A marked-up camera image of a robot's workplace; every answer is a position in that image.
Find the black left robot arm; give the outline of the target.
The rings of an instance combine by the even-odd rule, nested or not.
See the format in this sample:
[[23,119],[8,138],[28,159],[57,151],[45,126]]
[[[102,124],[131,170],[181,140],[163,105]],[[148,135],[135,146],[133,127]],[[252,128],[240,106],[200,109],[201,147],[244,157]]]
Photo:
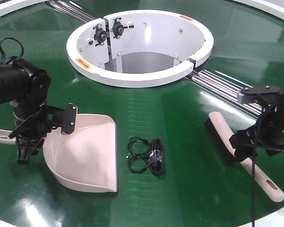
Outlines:
[[20,165],[27,165],[47,134],[63,124],[65,110],[46,103],[50,84],[45,70],[22,58],[0,64],[0,104],[13,102],[15,129],[9,138],[16,140]]

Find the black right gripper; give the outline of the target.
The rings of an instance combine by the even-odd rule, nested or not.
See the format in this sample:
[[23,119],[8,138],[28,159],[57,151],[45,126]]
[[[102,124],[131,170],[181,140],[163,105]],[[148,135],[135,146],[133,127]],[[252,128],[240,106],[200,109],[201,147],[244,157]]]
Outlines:
[[257,95],[265,111],[256,121],[255,129],[239,130],[230,137],[238,162],[258,156],[257,147],[264,148],[268,156],[284,152],[284,94],[273,97],[276,102],[269,102],[263,95]]

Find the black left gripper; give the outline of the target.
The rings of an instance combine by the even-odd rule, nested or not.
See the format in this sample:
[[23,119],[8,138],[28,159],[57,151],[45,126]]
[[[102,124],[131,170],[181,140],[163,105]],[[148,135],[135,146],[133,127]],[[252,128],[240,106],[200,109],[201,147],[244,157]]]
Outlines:
[[19,165],[28,165],[31,156],[38,155],[44,137],[62,126],[65,110],[46,102],[37,107],[18,104],[13,107],[15,129],[8,135],[16,139]]

